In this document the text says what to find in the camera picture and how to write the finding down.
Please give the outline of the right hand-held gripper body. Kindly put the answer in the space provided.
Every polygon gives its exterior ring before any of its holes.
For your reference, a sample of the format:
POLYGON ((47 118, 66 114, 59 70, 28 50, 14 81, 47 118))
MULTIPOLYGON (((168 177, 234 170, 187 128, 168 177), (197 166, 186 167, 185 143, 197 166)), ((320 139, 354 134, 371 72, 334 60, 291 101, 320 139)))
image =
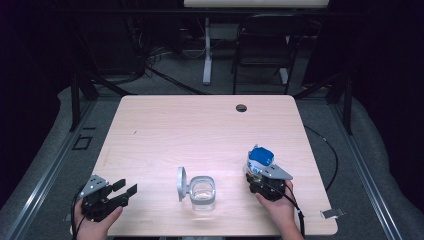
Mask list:
POLYGON ((286 181, 293 177, 276 164, 271 164, 258 172, 246 171, 246 180, 251 193, 259 193, 269 201, 284 197, 286 181))

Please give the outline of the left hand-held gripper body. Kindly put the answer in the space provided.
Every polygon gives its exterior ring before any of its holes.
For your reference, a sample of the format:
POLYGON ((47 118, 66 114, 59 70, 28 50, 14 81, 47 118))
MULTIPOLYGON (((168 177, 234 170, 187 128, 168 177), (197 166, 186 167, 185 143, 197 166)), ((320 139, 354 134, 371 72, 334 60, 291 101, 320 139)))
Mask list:
POLYGON ((79 193, 82 202, 82 213, 88 220, 100 222, 111 214, 118 206, 125 207, 129 199, 121 195, 109 198, 114 192, 108 180, 93 174, 79 193))

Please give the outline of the blue and white milk pouch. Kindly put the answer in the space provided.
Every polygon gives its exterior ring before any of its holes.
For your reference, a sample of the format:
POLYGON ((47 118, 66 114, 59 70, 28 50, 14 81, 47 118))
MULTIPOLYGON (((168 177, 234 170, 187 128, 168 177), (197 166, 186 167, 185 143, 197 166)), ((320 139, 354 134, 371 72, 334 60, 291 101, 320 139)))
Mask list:
POLYGON ((274 153, 255 145, 247 155, 245 172, 250 175, 259 175, 266 167, 274 163, 274 153))

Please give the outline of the clear jug with white lid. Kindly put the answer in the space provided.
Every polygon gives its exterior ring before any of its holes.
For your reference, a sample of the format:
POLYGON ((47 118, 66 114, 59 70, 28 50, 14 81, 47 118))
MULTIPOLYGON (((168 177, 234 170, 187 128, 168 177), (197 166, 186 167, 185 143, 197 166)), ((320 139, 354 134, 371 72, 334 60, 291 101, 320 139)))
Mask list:
POLYGON ((207 212, 214 209, 216 184, 210 176, 195 176, 187 180, 185 168, 179 167, 177 170, 177 193, 179 201, 189 197, 194 211, 207 212))

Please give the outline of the person's right hand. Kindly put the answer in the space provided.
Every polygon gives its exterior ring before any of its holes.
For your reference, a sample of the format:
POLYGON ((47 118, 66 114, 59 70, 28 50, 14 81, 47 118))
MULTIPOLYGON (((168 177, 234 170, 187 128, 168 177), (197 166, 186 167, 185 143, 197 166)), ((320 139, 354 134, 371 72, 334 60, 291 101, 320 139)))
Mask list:
POLYGON ((268 211, 281 234, 288 233, 289 231, 298 232, 294 220, 294 205, 286 197, 274 202, 267 200, 259 193, 256 193, 255 197, 268 211))

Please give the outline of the person's left hand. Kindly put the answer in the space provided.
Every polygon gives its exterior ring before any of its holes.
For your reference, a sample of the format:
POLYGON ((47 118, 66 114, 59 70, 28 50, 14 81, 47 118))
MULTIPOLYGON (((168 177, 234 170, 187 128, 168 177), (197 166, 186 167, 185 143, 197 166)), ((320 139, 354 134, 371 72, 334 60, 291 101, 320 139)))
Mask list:
POLYGON ((76 240, 106 240, 110 227, 119 219, 123 208, 118 206, 111 214, 100 222, 92 222, 82 214, 82 201, 79 200, 74 208, 76 240))

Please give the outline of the black metal stand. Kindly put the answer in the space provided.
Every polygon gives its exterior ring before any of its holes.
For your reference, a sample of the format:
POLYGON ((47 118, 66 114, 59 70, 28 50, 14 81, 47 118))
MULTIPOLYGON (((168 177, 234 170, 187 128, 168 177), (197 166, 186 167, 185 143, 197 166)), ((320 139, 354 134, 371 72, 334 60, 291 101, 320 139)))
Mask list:
POLYGON ((80 94, 83 94, 89 101, 96 101, 99 97, 94 83, 99 83, 120 96, 130 95, 130 92, 109 82, 98 73, 77 69, 71 78, 70 85, 72 110, 72 125, 70 127, 70 132, 74 131, 81 121, 80 94))
POLYGON ((327 85, 330 86, 330 90, 326 95, 326 102, 328 104, 336 104, 340 101, 340 99, 343 99, 342 124, 346 132, 349 135, 352 135, 351 113, 353 103, 353 79, 349 73, 337 73, 319 83, 312 84, 306 90, 295 94, 294 98, 296 100, 306 98, 327 85))

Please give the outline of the black folding chair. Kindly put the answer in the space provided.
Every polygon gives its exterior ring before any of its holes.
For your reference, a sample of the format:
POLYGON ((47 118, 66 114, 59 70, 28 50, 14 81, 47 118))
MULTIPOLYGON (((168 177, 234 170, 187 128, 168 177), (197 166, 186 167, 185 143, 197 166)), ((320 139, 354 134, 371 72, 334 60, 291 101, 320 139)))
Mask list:
POLYGON ((232 93, 236 93, 239 67, 274 68, 287 72, 284 93, 292 79, 301 39, 308 27, 308 19, 292 14, 254 14, 238 26, 231 74, 232 93))

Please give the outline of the white desk with metal legs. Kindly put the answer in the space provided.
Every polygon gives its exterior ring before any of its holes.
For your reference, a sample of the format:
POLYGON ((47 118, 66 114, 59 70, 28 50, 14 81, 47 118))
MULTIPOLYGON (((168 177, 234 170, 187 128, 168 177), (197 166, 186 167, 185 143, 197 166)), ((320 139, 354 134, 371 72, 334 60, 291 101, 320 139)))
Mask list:
MULTIPOLYGON (((330 0, 184 0, 186 8, 194 9, 246 9, 246 8, 288 8, 288 9, 324 9, 330 0)), ((204 23, 205 62, 203 84, 209 85, 212 79, 212 40, 234 40, 236 37, 235 23, 211 23, 205 18, 204 23)))

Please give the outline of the aluminium floor rail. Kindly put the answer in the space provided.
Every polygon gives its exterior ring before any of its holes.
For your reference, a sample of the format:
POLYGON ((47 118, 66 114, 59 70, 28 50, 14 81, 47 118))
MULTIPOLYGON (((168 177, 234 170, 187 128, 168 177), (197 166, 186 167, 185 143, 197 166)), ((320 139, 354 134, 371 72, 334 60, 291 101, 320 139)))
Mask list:
POLYGON ((393 216, 386 205, 386 201, 382 197, 374 181, 374 178, 365 162, 365 159, 355 141, 354 136, 348 133, 343 124, 342 110, 338 105, 334 104, 330 104, 329 109, 336 121, 339 130, 341 131, 341 135, 343 136, 351 151, 356 172, 361 180, 363 188, 367 193, 367 197, 374 209, 374 212, 380 222, 387 240, 403 240, 399 228, 397 227, 393 216))
POLYGON ((0 240, 21 240, 47 197, 78 137, 78 131, 96 103, 88 101, 73 131, 71 106, 62 104, 59 114, 23 178, 0 209, 0 240))

